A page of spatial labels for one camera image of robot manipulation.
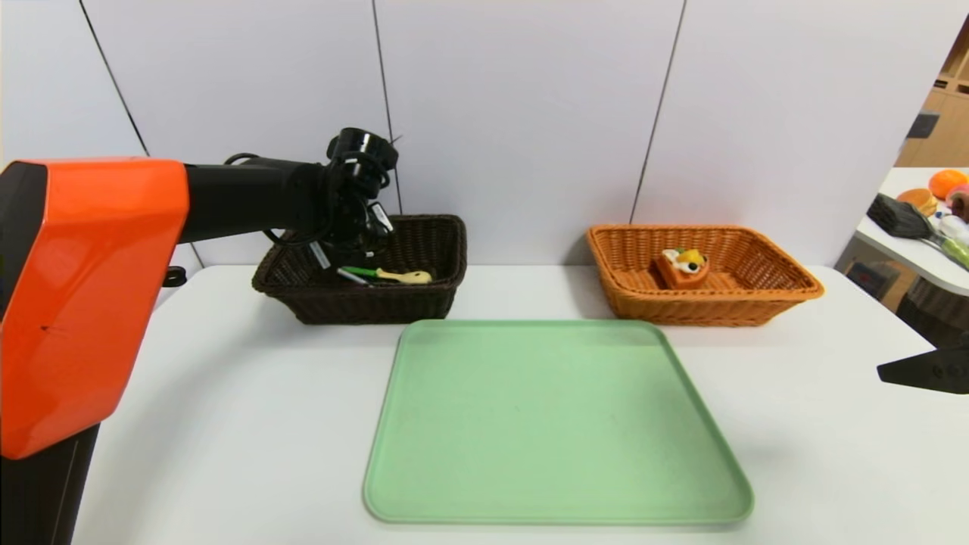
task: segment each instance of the wicker basket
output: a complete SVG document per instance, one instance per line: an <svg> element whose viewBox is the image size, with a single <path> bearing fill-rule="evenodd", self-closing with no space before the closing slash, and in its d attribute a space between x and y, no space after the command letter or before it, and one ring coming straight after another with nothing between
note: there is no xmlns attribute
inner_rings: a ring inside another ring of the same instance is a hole
<svg viewBox="0 0 969 545"><path fill-rule="evenodd" d="M588 232L616 316L656 324L759 326L824 287L767 237L734 226L603 225ZM665 289L654 259L667 248L710 259L706 284Z"/></svg>
<svg viewBox="0 0 969 545"><path fill-rule="evenodd" d="M365 262L340 263L393 273L427 271L426 285L380 283L370 288L323 270L307 247L276 245L252 286L278 299L304 324L407 324L444 318L467 269L464 222L454 215L391 218L394 234L385 251Z"/></svg>

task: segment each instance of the dark brown wicker basket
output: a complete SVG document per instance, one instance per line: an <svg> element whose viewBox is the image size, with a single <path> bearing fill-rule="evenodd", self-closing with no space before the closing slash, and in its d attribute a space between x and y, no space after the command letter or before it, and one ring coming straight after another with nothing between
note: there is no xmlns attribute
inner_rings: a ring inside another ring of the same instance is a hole
<svg viewBox="0 0 969 545"><path fill-rule="evenodd" d="M365 262L334 263L323 270L309 248L275 245L263 258L252 287L277 299L304 324L408 324L444 318L467 269L464 222L455 215L391 218L386 250ZM392 273L427 271L426 285L382 282L370 288L336 273L339 265Z"/></svg>

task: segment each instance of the white wall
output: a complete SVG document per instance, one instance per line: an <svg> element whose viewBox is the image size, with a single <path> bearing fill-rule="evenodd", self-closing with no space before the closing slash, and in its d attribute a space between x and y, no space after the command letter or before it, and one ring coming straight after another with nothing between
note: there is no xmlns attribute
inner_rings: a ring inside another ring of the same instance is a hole
<svg viewBox="0 0 969 545"><path fill-rule="evenodd" d="M144 155L76 0L5 0L2 25L6 160ZM202 267L187 244L172 264Z"/></svg>
<svg viewBox="0 0 969 545"><path fill-rule="evenodd" d="M591 262L628 222L682 0L378 0L407 213L472 264Z"/></svg>
<svg viewBox="0 0 969 545"><path fill-rule="evenodd" d="M340 126L390 131L369 0L85 5L153 155L322 160ZM633 207L678 5L377 0L403 210L464 216L473 262L582 259L582 229ZM7 158L138 153L78 3L4 10ZM832 263L967 10L689 0L636 221L742 223Z"/></svg>
<svg viewBox="0 0 969 545"><path fill-rule="evenodd" d="M689 0L637 223L736 223L833 264L966 0Z"/></svg>
<svg viewBox="0 0 969 545"><path fill-rule="evenodd" d="M370 0L84 0L148 152L327 162L357 126L389 133ZM399 211L394 185L381 194ZM262 234L196 242L208 265L258 263Z"/></svg>

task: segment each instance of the green handle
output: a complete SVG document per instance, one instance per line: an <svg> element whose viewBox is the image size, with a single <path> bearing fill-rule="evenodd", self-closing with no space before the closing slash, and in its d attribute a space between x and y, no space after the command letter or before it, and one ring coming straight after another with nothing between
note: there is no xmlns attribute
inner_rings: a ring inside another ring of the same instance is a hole
<svg viewBox="0 0 969 545"><path fill-rule="evenodd" d="M946 239L942 242L942 252L969 270L969 246L957 240Z"/></svg>
<svg viewBox="0 0 969 545"><path fill-rule="evenodd" d="M360 267L341 267L340 269L343 269L347 273L361 274L363 276L373 276L374 278L377 277L377 272L374 271L373 269L361 269Z"/></svg>

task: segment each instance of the orange fruit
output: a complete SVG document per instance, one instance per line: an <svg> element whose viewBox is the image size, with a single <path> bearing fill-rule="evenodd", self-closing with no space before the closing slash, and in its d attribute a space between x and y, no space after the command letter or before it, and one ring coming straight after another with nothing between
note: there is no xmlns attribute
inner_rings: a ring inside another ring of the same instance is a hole
<svg viewBox="0 0 969 545"><path fill-rule="evenodd" d="M945 199L949 192L963 183L969 183L969 176L956 169L946 169L932 175L928 181L928 189L938 199Z"/></svg>
<svg viewBox="0 0 969 545"><path fill-rule="evenodd" d="M901 195L899 195L896 200L902 203L912 203L915 208L919 209L919 212L924 216L929 216L935 213L935 208L939 202L932 195L932 192L924 187L918 189L909 189Z"/></svg>

